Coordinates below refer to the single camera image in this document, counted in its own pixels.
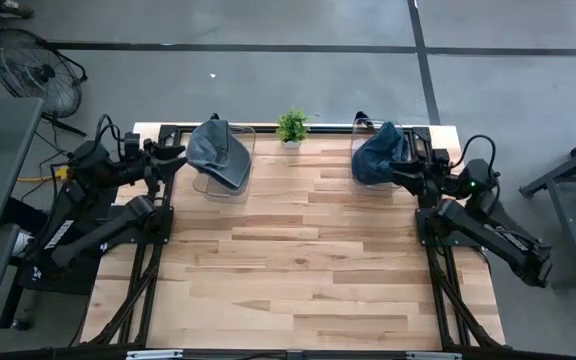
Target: clear plastic container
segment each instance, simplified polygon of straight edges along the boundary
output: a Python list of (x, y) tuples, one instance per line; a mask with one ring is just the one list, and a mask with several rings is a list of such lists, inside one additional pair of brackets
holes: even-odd
[[(371, 137), (373, 137), (385, 123), (392, 123), (395, 127), (403, 129), (402, 126), (395, 120), (379, 120), (379, 119), (355, 119), (352, 126), (352, 138), (350, 141), (350, 159), (355, 152)], [(399, 189), (401, 186), (395, 185), (391, 182), (381, 183), (376, 185), (366, 185), (359, 182), (352, 174), (350, 169), (350, 177), (353, 180), (351, 184), (352, 192), (359, 195), (368, 196), (388, 196), (392, 194), (393, 190)]]
[(193, 181), (192, 185), (196, 191), (204, 194), (206, 200), (231, 204), (242, 204), (248, 200), (250, 179), (252, 178), (253, 171), (256, 134), (253, 128), (244, 126), (230, 126), (230, 133), (243, 145), (243, 147), (250, 154), (247, 164), (242, 165), (242, 167), (245, 165), (248, 166), (248, 172), (247, 174), (243, 175), (241, 180), (242, 186), (236, 189), (226, 186), (206, 173), (197, 174), (197, 177)]

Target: wooden tabletop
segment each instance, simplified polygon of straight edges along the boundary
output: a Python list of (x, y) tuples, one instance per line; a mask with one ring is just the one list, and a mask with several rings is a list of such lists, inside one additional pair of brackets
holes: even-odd
[[(157, 139), (160, 125), (137, 123), (134, 130), (142, 140)], [(457, 159), (455, 127), (430, 130), (433, 147)], [(245, 204), (207, 201), (193, 189), (196, 170), (177, 173), (149, 347), (440, 348), (426, 253), (413, 222), (417, 201), (404, 189), (374, 196), (354, 184), (350, 142), (350, 135), (311, 135), (287, 150), (276, 135), (257, 134)], [(122, 187), (117, 202), (140, 194), (143, 183)], [(124, 300), (134, 251), (121, 245), (103, 257), (82, 341)], [(455, 261), (464, 301), (503, 343), (486, 263), (465, 248), (455, 248)], [(447, 312), (457, 339), (451, 306)]]

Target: concrete floor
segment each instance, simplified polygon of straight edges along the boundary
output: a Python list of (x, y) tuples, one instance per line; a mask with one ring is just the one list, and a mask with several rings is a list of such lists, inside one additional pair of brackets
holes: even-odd
[[(201, 44), (401, 45), (414, 40), (405, 0), (26, 0), (37, 11), (14, 21), (48, 39)], [(428, 46), (576, 48), (576, 1), (417, 1)], [(354, 112), (428, 124), (416, 55), (69, 51), (89, 72), (69, 121), (92, 132), (108, 113), (124, 130), (136, 121), (274, 121), (295, 105), (317, 122), (349, 123)], [(576, 57), (430, 56), (441, 123), (462, 142), (497, 143), (501, 200), (534, 234), (555, 245), (553, 277), (575, 271), (550, 200), (517, 189), (560, 163), (576, 145)], [(0, 85), (0, 97), (9, 96)], [(52, 129), (40, 125), (52, 137)], [(62, 148), (80, 139), (59, 133)], [(468, 158), (489, 156), (473, 143)], [(36, 140), (22, 170), (36, 176), (52, 155)], [(15, 194), (23, 194), (20, 185)], [(29, 197), (48, 207), (50, 186)], [(576, 290), (534, 289), (491, 256), (507, 343), (576, 355)], [(33, 330), (0, 330), (0, 351), (63, 346), (87, 299), (42, 294)], [(68, 304), (67, 315), (55, 304)]]

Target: blue cloth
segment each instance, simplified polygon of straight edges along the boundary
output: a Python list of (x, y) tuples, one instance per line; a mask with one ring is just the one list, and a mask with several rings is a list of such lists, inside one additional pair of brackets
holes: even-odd
[(365, 185), (391, 182), (390, 163), (407, 160), (408, 141), (403, 130), (387, 122), (353, 155), (352, 175)]

